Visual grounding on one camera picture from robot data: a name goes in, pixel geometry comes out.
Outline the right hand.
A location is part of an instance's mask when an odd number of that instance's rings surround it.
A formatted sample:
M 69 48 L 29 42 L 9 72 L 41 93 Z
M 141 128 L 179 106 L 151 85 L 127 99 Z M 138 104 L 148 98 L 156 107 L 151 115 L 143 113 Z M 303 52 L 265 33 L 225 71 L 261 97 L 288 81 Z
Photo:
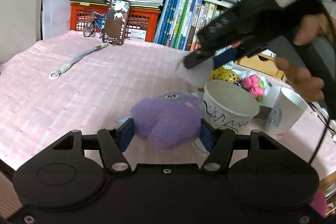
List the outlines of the right hand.
M 332 38 L 331 28 L 327 17 L 323 14 L 307 15 L 302 19 L 299 30 L 295 36 L 294 43 L 298 46 L 309 44 L 318 35 L 325 35 Z M 291 82 L 292 88 L 309 102 L 317 102 L 324 99 L 322 89 L 324 82 L 318 77 L 313 77 L 310 72 L 295 66 L 283 57 L 276 57 L 276 66 L 283 71 Z

